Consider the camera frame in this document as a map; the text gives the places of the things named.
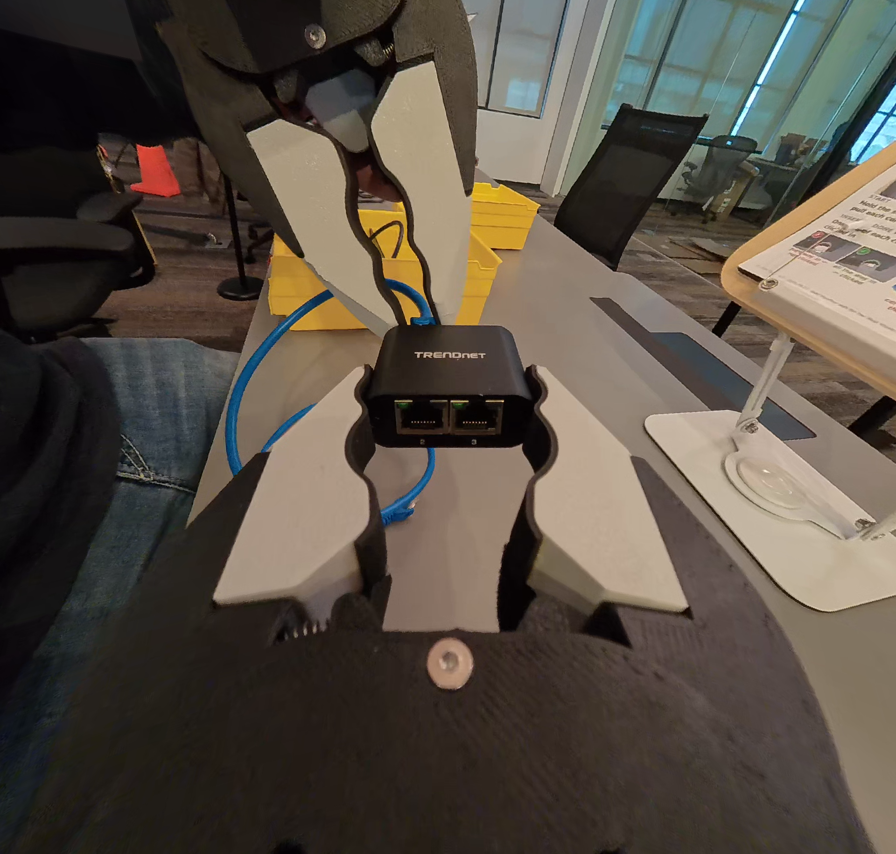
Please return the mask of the grey mesh office chair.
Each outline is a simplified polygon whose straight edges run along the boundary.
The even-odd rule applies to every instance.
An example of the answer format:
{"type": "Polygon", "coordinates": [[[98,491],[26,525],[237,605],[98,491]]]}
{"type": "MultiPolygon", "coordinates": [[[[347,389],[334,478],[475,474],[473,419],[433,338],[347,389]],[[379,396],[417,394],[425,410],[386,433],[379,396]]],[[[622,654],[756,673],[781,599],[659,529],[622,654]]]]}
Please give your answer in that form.
{"type": "Polygon", "coordinates": [[[681,199],[699,209],[706,226],[730,215],[747,188],[759,175],[750,157],[757,142],[741,135],[718,135],[707,145],[700,165],[685,162],[681,175],[681,199]]]}

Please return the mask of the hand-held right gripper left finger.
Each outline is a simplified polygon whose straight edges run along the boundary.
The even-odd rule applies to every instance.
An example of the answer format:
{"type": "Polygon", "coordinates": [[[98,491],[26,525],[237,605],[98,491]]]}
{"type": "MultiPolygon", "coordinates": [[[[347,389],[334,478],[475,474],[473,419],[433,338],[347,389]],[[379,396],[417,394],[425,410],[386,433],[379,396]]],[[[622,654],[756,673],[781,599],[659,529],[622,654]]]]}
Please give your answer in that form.
{"type": "Polygon", "coordinates": [[[390,586],[385,527],[365,469],[375,439],[357,367],[267,453],[213,594],[218,606],[296,601],[326,620],[347,593],[390,586]]]}

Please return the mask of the printed instruction sheet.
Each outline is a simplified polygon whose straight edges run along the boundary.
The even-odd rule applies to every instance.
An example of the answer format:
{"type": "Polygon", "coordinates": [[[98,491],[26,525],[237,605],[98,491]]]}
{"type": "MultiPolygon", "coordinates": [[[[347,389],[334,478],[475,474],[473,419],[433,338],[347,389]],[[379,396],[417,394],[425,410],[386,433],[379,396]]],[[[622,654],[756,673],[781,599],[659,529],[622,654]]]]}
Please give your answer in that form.
{"type": "Polygon", "coordinates": [[[894,167],[738,267],[763,305],[819,335],[894,347],[894,167]]]}

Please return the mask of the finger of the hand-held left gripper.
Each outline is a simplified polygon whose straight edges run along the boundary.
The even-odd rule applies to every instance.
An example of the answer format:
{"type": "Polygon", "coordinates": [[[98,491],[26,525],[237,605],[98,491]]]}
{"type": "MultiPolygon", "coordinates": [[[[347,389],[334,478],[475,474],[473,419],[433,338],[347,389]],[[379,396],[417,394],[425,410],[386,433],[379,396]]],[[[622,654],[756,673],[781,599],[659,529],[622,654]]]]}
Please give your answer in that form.
{"type": "Polygon", "coordinates": [[[454,149],[435,64],[387,77],[364,109],[378,165],[400,194],[409,245],[439,322],[454,325],[468,265],[468,196],[454,149]]]}
{"type": "Polygon", "coordinates": [[[375,334],[405,324],[385,283],[383,257],[360,222],[357,182],[337,142],[283,119],[247,132],[247,141],[305,262],[325,288],[375,334]]]}

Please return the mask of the person's left hand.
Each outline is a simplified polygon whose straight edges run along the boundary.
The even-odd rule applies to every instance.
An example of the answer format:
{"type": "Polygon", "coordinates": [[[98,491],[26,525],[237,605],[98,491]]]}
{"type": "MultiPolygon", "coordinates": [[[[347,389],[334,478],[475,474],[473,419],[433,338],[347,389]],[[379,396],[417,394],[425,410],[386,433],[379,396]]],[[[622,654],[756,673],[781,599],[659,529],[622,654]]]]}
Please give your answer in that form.
{"type": "Polygon", "coordinates": [[[360,191],[383,201],[401,202],[402,194],[379,165],[372,150],[347,155],[351,170],[357,178],[360,191]]]}

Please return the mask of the black network switch box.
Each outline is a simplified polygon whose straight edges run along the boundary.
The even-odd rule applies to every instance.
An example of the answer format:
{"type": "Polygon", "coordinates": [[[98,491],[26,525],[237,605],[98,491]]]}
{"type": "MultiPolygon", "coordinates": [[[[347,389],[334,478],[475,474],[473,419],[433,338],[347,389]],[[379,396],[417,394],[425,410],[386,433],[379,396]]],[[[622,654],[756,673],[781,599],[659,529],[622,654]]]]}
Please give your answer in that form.
{"type": "Polygon", "coordinates": [[[363,401],[381,447],[509,449],[529,433],[534,390],[509,330],[412,324],[386,333],[363,401]]]}

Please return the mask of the orange traffic cone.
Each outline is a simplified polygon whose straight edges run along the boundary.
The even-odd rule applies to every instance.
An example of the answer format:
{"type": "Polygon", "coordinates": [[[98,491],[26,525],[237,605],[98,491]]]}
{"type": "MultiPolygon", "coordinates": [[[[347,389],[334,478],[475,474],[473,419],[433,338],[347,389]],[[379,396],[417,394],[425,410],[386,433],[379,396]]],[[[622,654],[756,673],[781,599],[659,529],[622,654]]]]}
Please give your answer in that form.
{"type": "Polygon", "coordinates": [[[131,191],[162,198],[181,195],[181,187],[163,146],[136,145],[136,155],[140,181],[130,185],[131,191]]]}

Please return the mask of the person's blue jeans legs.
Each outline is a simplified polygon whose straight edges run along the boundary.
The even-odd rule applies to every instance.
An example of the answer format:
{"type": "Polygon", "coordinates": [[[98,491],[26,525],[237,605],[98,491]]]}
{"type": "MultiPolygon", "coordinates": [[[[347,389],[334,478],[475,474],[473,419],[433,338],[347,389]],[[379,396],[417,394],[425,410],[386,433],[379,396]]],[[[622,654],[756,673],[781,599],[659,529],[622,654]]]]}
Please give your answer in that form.
{"type": "Polygon", "coordinates": [[[113,383],[118,468],[72,591],[5,703],[1,697],[2,852],[13,849],[45,779],[49,750],[104,625],[165,538],[185,527],[238,364],[235,353],[185,339],[77,340],[99,356],[113,383]]]}

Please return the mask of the flat cardboard sheets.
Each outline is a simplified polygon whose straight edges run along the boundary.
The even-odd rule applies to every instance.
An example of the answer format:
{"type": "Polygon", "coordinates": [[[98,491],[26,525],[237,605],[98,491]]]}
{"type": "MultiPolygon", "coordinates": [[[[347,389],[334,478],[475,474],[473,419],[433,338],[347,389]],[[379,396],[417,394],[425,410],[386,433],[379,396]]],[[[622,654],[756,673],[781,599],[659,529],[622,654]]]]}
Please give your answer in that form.
{"type": "Polygon", "coordinates": [[[690,236],[670,236],[667,248],[674,261],[701,277],[719,277],[736,249],[711,238],[690,236]]]}

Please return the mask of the yellow plastic bin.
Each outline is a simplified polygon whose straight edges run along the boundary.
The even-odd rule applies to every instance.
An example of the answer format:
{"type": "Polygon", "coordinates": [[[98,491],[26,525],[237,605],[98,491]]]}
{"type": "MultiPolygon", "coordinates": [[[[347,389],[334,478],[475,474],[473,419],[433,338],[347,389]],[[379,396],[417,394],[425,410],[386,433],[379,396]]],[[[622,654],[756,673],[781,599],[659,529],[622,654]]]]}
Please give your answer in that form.
{"type": "Polygon", "coordinates": [[[471,231],[493,251],[521,251],[538,211],[538,203],[505,185],[476,183],[471,231]]]}
{"type": "MultiPolygon", "coordinates": [[[[370,236],[383,257],[385,276],[423,292],[419,261],[403,240],[405,215],[402,209],[359,210],[364,232],[370,236]]],[[[467,280],[459,325],[476,325],[481,319],[487,298],[497,277],[501,258],[472,231],[469,240],[467,280]]],[[[268,305],[273,316],[285,318],[306,301],[323,292],[322,282],[305,261],[294,255],[278,237],[274,239],[269,260],[268,305]]],[[[354,331],[364,324],[336,299],[318,306],[293,325],[294,332],[354,331]]]]}

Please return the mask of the black mesh office chair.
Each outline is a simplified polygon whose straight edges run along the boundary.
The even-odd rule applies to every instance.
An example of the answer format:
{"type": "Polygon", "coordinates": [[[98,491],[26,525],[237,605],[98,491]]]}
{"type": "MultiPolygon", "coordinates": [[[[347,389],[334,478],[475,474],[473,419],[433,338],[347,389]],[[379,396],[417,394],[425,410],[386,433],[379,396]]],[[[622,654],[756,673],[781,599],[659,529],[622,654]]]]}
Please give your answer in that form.
{"type": "Polygon", "coordinates": [[[623,104],[563,198],[554,227],[616,270],[634,231],[706,121],[623,104]]]}

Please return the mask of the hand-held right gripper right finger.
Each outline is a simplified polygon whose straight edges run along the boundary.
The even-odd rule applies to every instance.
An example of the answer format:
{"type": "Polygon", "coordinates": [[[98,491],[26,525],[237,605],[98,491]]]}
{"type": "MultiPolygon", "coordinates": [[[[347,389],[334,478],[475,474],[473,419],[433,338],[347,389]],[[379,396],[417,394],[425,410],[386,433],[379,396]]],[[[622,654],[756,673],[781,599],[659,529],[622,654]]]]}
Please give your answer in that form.
{"type": "Polygon", "coordinates": [[[606,603],[686,613],[630,451],[546,367],[526,380],[533,475],[502,554],[499,617],[523,617],[538,594],[584,617],[606,603]]]}

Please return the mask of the black metal stand legs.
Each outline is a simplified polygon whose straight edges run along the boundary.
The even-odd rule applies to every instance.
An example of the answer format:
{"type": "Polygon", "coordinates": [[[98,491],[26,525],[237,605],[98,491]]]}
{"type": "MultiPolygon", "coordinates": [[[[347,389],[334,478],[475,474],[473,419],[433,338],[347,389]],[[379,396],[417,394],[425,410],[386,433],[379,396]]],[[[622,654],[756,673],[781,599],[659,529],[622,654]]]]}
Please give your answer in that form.
{"type": "MultiPolygon", "coordinates": [[[[771,329],[739,305],[730,302],[711,327],[739,352],[759,361],[770,343],[771,329]]],[[[855,376],[835,367],[826,357],[797,344],[783,370],[783,379],[826,415],[835,418],[861,440],[894,459],[894,398],[880,394],[855,376]]]]}

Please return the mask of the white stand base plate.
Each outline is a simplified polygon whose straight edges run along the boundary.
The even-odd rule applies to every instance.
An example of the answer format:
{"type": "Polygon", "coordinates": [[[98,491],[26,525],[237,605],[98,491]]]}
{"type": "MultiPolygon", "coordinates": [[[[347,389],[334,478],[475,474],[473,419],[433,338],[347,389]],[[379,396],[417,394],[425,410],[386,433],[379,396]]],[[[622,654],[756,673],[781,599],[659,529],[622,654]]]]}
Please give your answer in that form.
{"type": "MultiPolygon", "coordinates": [[[[894,535],[845,541],[812,523],[776,517],[729,482],[723,463],[735,446],[732,410],[655,414],[647,434],[778,587],[801,604],[837,612],[894,598],[894,535]]],[[[872,519],[848,496],[859,517],[872,519]]]]}

